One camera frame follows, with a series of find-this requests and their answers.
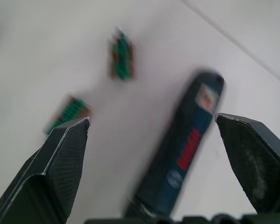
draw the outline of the small colorful object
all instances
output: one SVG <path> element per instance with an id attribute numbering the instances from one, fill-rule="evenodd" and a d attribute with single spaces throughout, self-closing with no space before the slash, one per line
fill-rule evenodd
<path id="1" fill-rule="evenodd" d="M 120 30 L 111 43 L 111 77 L 121 80 L 134 77 L 133 45 Z"/>
<path id="2" fill-rule="evenodd" d="M 53 120 L 53 122 L 51 122 L 49 128 L 45 131 L 45 133 L 49 135 L 55 127 L 70 120 L 88 117 L 90 113 L 90 110 L 81 99 L 69 97 L 65 106 L 55 116 L 55 119 Z"/>

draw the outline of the printed logo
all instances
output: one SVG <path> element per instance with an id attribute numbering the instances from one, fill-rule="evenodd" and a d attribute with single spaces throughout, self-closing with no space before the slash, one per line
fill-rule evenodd
<path id="1" fill-rule="evenodd" d="M 175 189 L 179 189 L 182 186 L 183 178 L 176 170 L 169 171 L 169 173 L 167 174 L 167 180 Z"/>
<path id="2" fill-rule="evenodd" d="M 200 133 L 197 129 L 192 128 L 190 134 L 187 136 L 187 141 L 176 161 L 176 164 L 184 171 L 187 171 L 189 164 L 192 162 L 195 151 L 201 139 Z"/>
<path id="3" fill-rule="evenodd" d="M 217 92 L 206 84 L 200 86 L 200 90 L 195 99 L 197 105 L 210 114 L 215 112 L 218 100 L 219 96 Z"/>

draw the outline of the green toy piece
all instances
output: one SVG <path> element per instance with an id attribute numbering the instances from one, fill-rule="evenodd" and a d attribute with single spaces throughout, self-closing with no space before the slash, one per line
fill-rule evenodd
<path id="1" fill-rule="evenodd" d="M 79 114 L 81 114 L 81 111 L 84 110 L 85 108 L 86 108 L 86 105 L 81 99 L 71 98 L 69 100 L 69 102 L 67 103 L 67 105 L 62 110 L 62 112 L 60 113 L 60 115 L 57 117 L 57 119 L 53 122 L 53 124 L 50 126 L 50 128 L 46 131 L 46 134 L 49 135 L 55 127 L 65 123 L 67 121 L 78 118 Z"/>
<path id="2" fill-rule="evenodd" d="M 133 77 L 133 47 L 122 31 L 112 43 L 111 70 L 112 77 L 122 80 Z"/>

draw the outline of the white table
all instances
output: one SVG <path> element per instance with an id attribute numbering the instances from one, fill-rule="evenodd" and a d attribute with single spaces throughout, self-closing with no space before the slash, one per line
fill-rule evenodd
<path id="1" fill-rule="evenodd" d="M 205 19 L 173 0 L 22 0 L 1 5 L 0 196 L 45 141 L 68 94 L 93 108 L 83 175 L 68 223 L 119 217 L 191 72 L 226 81 L 220 112 L 264 122 L 280 138 L 280 81 Z M 135 44 L 136 80 L 108 77 L 108 41 Z M 255 212 L 233 174 L 217 125 L 199 147 L 173 218 Z"/>

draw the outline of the white surface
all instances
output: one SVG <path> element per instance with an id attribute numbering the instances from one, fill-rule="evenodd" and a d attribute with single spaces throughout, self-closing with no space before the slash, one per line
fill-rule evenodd
<path id="1" fill-rule="evenodd" d="M 2 4 L 0 196 L 72 93 L 94 112 L 68 223 L 119 217 L 168 124 L 191 71 L 226 80 L 220 112 L 264 122 L 280 138 L 280 81 L 180 1 L 79 0 Z M 136 46 L 136 80 L 108 78 L 108 40 L 120 26 Z M 254 212 L 213 123 L 173 217 Z"/>
<path id="2" fill-rule="evenodd" d="M 280 79 L 280 0 L 182 0 Z"/>

